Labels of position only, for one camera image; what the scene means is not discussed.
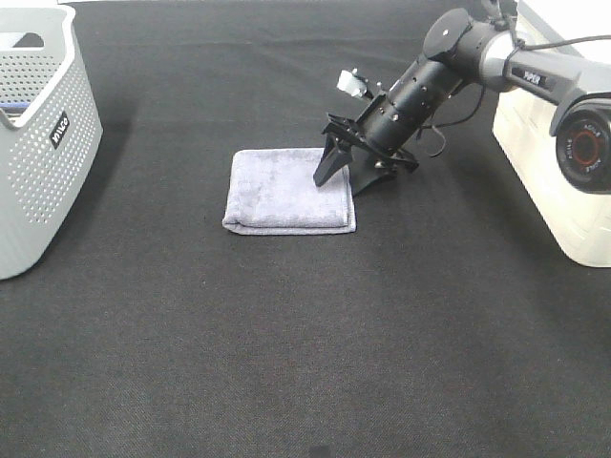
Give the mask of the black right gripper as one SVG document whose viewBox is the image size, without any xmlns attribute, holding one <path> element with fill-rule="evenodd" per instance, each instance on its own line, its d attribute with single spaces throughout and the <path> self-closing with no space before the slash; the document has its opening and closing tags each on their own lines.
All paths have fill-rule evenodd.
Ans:
<svg viewBox="0 0 611 458">
<path fill-rule="evenodd" d="M 396 178 L 394 164 L 415 170 L 418 162 L 403 145 L 464 81 L 443 63 L 419 56 L 357 118 L 330 114 L 323 130 L 326 145 L 313 175 L 315 185 L 322 187 L 350 164 L 351 192 L 357 196 L 375 183 Z M 352 147 L 361 150 L 351 153 Z"/>
</svg>

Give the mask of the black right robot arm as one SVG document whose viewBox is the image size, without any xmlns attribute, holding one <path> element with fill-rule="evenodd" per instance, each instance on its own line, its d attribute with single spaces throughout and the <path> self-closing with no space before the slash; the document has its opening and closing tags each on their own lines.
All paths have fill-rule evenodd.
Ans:
<svg viewBox="0 0 611 458">
<path fill-rule="evenodd" d="M 406 142 L 425 129 L 436 130 L 432 117 L 438 107 L 478 84 L 497 93 L 522 89 L 555 105 L 549 134 L 562 175 L 584 193 L 609 193 L 609 65 L 558 53 L 555 43 L 529 45 L 496 2 L 484 6 L 484 21 L 462 8 L 441 15 L 422 52 L 387 91 L 374 94 L 357 71 L 341 72 L 338 89 L 368 106 L 355 119 L 329 116 L 326 146 L 313 174 L 316 186 L 348 167 L 352 192 L 358 194 L 393 177 L 398 165 L 415 170 L 418 162 Z"/>
</svg>

